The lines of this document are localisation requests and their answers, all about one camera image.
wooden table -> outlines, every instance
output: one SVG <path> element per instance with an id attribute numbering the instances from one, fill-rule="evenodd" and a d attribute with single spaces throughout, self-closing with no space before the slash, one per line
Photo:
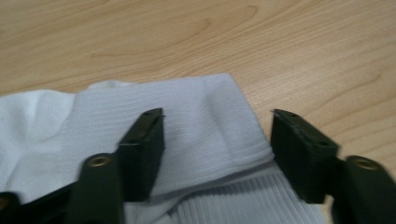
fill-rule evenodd
<path id="1" fill-rule="evenodd" d="M 222 72 L 396 175 L 395 1 L 0 2 L 2 95 Z"/>

table surface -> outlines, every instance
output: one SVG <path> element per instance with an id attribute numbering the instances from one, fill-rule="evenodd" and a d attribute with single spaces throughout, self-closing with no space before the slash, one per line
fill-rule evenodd
<path id="1" fill-rule="evenodd" d="M 396 176 L 395 1 L 0 2 L 1 95 L 223 72 Z"/>

ribbed fabric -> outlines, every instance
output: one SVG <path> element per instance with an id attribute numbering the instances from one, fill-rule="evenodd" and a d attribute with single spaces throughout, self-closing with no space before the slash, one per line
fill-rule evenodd
<path id="1" fill-rule="evenodd" d="M 318 207 L 299 201 L 281 173 L 195 192 L 169 215 L 174 224 L 325 223 Z"/>
<path id="2" fill-rule="evenodd" d="M 150 202 L 125 204 L 127 223 L 309 223 L 307 216 L 320 216 L 275 175 L 245 183 L 277 167 L 255 114 L 225 74 L 1 97 L 0 191 L 27 203 L 76 180 L 87 157 L 114 151 L 138 116 L 156 107 L 165 114 L 162 164 Z M 239 184 L 211 189 L 231 183 Z M 212 191 L 194 193 L 202 189 Z"/>

metal screw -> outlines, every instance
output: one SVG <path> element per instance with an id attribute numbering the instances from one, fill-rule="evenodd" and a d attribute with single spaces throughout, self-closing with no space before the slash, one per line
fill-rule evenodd
<path id="1" fill-rule="evenodd" d="M 98 166 L 104 166 L 106 164 L 108 164 L 111 161 L 111 159 L 109 157 L 95 157 L 92 158 L 88 164 L 91 167 L 98 167 Z"/>
<path id="2" fill-rule="evenodd" d="M 9 199 L 7 198 L 0 198 L 0 211 L 5 209 L 9 204 Z"/>
<path id="3" fill-rule="evenodd" d="M 360 168 L 366 169 L 366 170 L 377 170 L 378 166 L 373 163 L 372 161 L 367 161 L 363 159 L 356 159 L 355 164 L 359 166 Z"/>

brass screw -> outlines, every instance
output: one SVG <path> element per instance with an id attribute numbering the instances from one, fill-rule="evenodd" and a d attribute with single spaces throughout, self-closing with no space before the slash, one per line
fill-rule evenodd
<path id="1" fill-rule="evenodd" d="M 88 164 L 91 167 L 98 167 L 98 166 L 104 166 L 106 164 L 108 164 L 111 161 L 111 159 L 109 157 L 95 157 L 92 158 Z"/>
<path id="2" fill-rule="evenodd" d="M 9 204 L 9 199 L 7 198 L 0 198 L 0 211 L 5 209 Z"/>
<path id="3" fill-rule="evenodd" d="M 360 168 L 363 168 L 366 170 L 378 170 L 378 166 L 375 163 L 373 163 L 372 161 L 356 159 L 355 164 L 357 166 L 359 166 Z"/>

